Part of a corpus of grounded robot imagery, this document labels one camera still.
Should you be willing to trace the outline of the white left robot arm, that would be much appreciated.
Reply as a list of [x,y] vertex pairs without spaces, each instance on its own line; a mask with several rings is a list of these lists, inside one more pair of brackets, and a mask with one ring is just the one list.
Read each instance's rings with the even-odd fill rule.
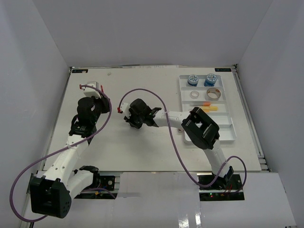
[[100,115],[108,112],[110,105],[105,97],[83,97],[78,101],[77,114],[68,133],[67,150],[59,153],[41,177],[30,182],[32,212],[62,219],[69,212],[72,200],[82,190],[99,187],[97,167],[82,166],[76,170],[75,165],[90,145]]

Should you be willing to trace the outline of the white compartment tray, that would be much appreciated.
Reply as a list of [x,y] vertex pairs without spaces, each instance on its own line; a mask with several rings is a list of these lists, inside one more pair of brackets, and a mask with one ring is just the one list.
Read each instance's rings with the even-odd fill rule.
[[220,141],[232,143],[236,133],[230,116],[225,89],[220,75],[180,75],[180,102],[182,111],[201,108],[219,126]]

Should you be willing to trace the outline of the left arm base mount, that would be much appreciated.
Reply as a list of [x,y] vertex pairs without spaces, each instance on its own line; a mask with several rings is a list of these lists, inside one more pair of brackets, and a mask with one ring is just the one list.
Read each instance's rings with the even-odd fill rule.
[[95,175],[93,183],[85,187],[75,199],[87,200],[114,200],[117,197],[118,188],[115,187],[115,176]]

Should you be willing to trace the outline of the brown packing tape roll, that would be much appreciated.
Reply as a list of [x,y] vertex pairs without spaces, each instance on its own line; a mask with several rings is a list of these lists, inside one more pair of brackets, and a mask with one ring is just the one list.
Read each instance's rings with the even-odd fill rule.
[[205,94],[207,101],[218,101],[221,98],[221,91],[217,88],[210,87]]

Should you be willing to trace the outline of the yellow white highlighter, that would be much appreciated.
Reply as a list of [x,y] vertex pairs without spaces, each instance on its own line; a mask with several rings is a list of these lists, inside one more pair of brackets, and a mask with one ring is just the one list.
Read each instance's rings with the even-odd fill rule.
[[209,106],[208,110],[210,110],[210,111],[217,111],[218,107],[217,106]]

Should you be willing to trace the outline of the blue tape roll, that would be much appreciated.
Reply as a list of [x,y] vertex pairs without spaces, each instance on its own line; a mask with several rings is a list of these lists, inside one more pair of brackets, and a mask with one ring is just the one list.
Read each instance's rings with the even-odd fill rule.
[[191,74],[188,76],[188,85],[190,86],[197,86],[198,82],[199,82],[199,77],[195,74]]
[[216,74],[207,74],[206,79],[204,81],[204,86],[212,87],[215,85],[218,77]]

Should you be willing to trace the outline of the clear tape roll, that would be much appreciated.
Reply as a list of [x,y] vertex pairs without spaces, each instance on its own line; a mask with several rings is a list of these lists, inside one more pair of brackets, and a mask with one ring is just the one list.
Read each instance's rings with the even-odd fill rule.
[[197,99],[198,97],[199,97],[199,92],[198,91],[191,91],[190,92],[190,97],[192,98],[192,99]]

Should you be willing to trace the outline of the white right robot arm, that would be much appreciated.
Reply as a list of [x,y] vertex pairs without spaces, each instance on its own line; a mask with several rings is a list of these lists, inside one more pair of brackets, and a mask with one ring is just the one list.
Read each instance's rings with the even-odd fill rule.
[[151,109],[142,99],[132,103],[121,103],[118,112],[133,128],[140,129],[143,124],[150,127],[169,127],[182,129],[190,141],[202,149],[211,165],[214,181],[205,188],[226,189],[232,183],[233,168],[220,147],[219,126],[201,109],[193,108],[188,112],[165,111],[156,107]]

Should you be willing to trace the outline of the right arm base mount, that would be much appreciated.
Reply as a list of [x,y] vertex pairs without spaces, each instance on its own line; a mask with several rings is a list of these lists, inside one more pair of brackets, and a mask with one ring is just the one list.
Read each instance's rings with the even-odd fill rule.
[[243,190],[240,190],[242,180],[239,174],[233,174],[232,178],[224,187],[216,182],[208,188],[199,188],[199,199],[201,202],[214,201],[244,201]]

